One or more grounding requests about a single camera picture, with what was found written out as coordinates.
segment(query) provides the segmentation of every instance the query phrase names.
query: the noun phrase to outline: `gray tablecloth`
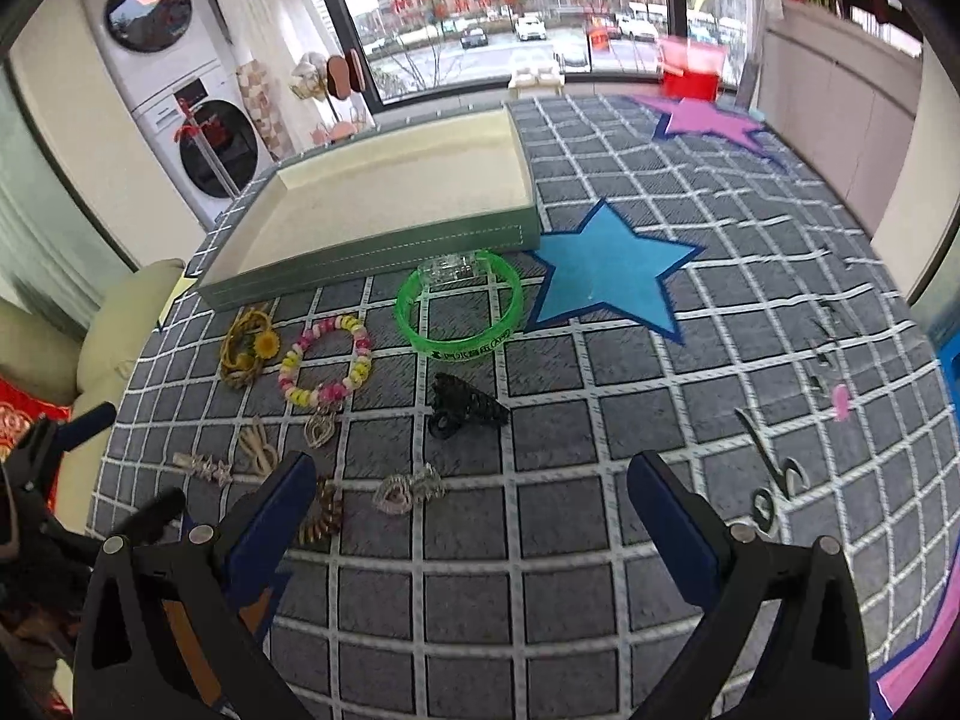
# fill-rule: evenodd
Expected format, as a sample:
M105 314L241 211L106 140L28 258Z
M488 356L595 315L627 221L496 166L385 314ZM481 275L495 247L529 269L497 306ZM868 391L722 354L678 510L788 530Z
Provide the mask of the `gray tablecloth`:
M659 114L628 98L511 110L544 230L574 228L606 197L638 230L706 248L667 281L685 346L608 311L519 333L447 368L510 406L512 425L438 442L424 403L440 367L405 346L392 320L404 274L277 298L269 310L284 347L306 322L347 311L376 343L370 381L314 453L344 489L346 518L342 535L288 555L293 579L269 638L277 669L318 717L626 716L698 620L627 500L627 463L659 450L724 519L747 517L751 491L773 486L737 407L808 479L792 500L775 495L775 538L840 539L871 664L882 664L935 611L960 524L960 474L937 362L860 227L771 134L757 140L776 163L717 138L655 140ZM222 219L191 272L241 213ZM544 269L511 259L529 311ZM478 286L433 298L422 329L477 331L507 297ZM824 301L851 324L835 358L853 396L843 422L808 379L811 319ZM152 334L104 459L95 533L171 485L184 488L195 520L222 517L253 477L219 490L184 477L171 456L233 456L242 468L237 433L253 415L281 454L305 449L306 413L284 402L275 367L246 391L217 380L234 316L189 293ZM301 383L344 376L349 351L347 334L315 344ZM448 480L445 499L408 517L373 509L382 477L426 461ZM764 610L726 706L771 619Z

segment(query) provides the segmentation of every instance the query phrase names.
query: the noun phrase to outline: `dryer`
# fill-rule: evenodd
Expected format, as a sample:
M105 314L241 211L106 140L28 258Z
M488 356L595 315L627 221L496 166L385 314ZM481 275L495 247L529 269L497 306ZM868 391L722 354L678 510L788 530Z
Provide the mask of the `dryer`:
M133 111L157 160L206 230L227 210L233 198L217 180L189 138L176 141L184 123L177 100L189 103L206 138L240 191L272 165L270 152L254 129L232 73L219 62L198 69Z
M232 53L210 0L83 0L128 110Z

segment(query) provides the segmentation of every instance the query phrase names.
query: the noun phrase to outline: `pink paper star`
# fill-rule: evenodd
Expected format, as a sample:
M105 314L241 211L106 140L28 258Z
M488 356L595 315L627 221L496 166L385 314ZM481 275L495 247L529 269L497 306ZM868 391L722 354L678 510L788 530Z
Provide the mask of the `pink paper star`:
M669 100L668 98L636 97L635 100L666 114L656 128L655 137L674 135L718 135L731 143L743 146L758 156L769 158L752 133L763 129L763 124L749 116L721 111L704 100Z

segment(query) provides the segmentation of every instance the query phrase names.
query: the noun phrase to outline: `yellow flower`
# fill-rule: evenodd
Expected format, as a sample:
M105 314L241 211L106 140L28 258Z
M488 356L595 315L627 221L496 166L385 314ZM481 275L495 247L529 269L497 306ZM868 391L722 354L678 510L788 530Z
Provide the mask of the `yellow flower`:
M278 351L280 351L280 336L277 336L277 333L264 330L256 334L256 338L253 339L253 352L257 357L261 360L270 360Z

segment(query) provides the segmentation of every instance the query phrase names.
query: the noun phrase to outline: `green bracelet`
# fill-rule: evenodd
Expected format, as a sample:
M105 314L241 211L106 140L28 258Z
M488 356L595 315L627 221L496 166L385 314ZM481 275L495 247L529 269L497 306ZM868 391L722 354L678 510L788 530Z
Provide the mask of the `green bracelet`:
M523 313L523 288L520 285L520 275L510 263L489 251L477 251L475 256L479 262L485 263L491 272L502 277L510 285L510 306L499 322L479 335L458 338L456 341L430 341L430 338L424 338L410 325L410 310L424 291L421 273L412 272L397 293L394 317L397 319L400 333L409 341L410 346L421 354L435 360L472 360L496 349L510 338L514 328L517 327L517 322L520 321L520 315Z

